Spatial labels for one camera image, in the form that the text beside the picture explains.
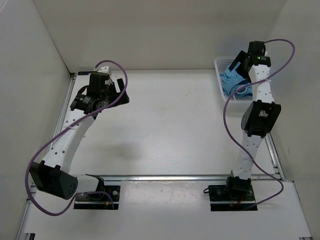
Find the light blue shorts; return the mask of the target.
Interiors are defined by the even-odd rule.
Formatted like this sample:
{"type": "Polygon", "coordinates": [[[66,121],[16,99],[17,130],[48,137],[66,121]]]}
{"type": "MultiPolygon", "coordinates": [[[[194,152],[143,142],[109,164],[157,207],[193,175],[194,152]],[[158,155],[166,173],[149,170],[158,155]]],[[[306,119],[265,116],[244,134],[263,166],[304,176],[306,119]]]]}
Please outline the light blue shorts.
{"type": "MultiPolygon", "coordinates": [[[[226,97],[229,97],[238,88],[248,84],[243,77],[237,74],[236,68],[230,71],[229,66],[230,64],[226,67],[223,73],[219,74],[222,91],[226,97]]],[[[234,95],[236,99],[251,98],[252,96],[253,92],[251,86],[246,89],[242,89],[234,95]]]]}

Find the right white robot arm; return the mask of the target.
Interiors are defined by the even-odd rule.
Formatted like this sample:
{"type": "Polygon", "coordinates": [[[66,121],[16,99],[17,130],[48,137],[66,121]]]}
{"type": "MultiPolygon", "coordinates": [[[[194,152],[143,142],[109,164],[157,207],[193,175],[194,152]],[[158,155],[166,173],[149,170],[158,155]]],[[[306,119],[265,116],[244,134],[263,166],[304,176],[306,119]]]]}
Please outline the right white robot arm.
{"type": "Polygon", "coordinates": [[[252,87],[252,102],[241,119],[243,130],[237,162],[227,178],[224,193],[230,200],[242,200],[251,190],[252,167],[258,148],[272,130],[280,115],[281,106],[275,103],[268,81],[271,59],[266,56],[262,41],[251,41],[247,52],[241,51],[236,72],[252,87]]]}

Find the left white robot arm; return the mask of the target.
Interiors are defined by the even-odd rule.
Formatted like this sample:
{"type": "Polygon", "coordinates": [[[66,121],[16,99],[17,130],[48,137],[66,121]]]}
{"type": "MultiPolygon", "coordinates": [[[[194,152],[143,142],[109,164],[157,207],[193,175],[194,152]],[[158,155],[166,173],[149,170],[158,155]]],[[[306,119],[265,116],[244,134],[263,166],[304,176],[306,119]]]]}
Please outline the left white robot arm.
{"type": "Polygon", "coordinates": [[[40,162],[33,162],[29,173],[39,191],[69,200],[79,192],[87,192],[93,200],[100,200],[105,188],[95,176],[77,177],[69,173],[74,155],[105,106],[116,107],[129,103],[123,79],[111,79],[107,72],[92,72],[88,85],[83,86],[71,101],[65,117],[63,135],[54,141],[40,162]]]}

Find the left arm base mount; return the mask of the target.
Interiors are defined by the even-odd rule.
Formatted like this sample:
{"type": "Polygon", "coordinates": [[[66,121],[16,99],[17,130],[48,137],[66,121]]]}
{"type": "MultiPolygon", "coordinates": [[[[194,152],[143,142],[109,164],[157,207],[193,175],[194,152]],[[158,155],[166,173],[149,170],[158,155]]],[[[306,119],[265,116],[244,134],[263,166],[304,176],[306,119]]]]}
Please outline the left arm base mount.
{"type": "Polygon", "coordinates": [[[99,193],[82,194],[75,198],[75,210],[118,210],[120,203],[121,185],[119,183],[99,179],[99,193]]]}

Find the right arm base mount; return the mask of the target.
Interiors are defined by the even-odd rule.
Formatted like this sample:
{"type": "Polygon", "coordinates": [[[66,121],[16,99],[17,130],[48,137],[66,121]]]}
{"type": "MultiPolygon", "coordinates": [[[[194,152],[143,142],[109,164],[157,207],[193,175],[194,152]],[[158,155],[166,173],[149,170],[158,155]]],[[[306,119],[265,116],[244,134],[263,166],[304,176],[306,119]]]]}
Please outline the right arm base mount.
{"type": "Polygon", "coordinates": [[[257,211],[253,187],[247,193],[229,193],[226,185],[209,185],[203,190],[209,195],[211,212],[257,211]]]}

